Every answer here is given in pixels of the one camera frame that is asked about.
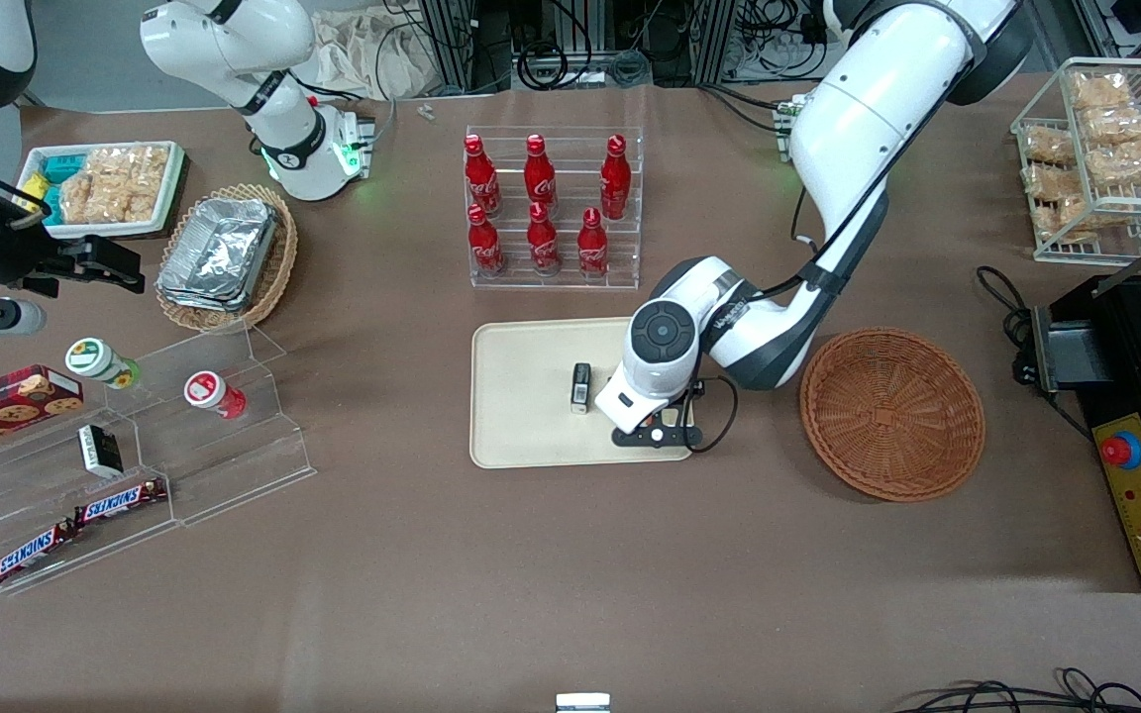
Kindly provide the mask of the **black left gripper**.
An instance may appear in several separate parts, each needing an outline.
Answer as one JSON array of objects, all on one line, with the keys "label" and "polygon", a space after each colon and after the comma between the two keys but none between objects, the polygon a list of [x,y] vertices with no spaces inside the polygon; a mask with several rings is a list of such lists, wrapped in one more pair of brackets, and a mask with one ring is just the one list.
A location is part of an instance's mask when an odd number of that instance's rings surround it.
[{"label": "black left gripper", "polygon": [[612,429],[612,443],[620,448],[691,448],[699,446],[699,428],[646,421],[637,426],[633,432],[625,434],[624,430]]}]

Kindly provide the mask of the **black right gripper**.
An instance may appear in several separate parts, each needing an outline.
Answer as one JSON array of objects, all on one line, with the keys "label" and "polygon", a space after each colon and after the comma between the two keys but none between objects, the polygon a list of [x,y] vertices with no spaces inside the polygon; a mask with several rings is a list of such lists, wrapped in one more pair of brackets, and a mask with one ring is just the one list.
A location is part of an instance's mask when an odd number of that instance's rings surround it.
[{"label": "black right gripper", "polygon": [[0,287],[26,289],[46,297],[58,295],[57,282],[99,281],[144,294],[141,257],[107,238],[84,240],[84,264],[68,253],[72,244],[51,238],[44,216],[0,213]]}]

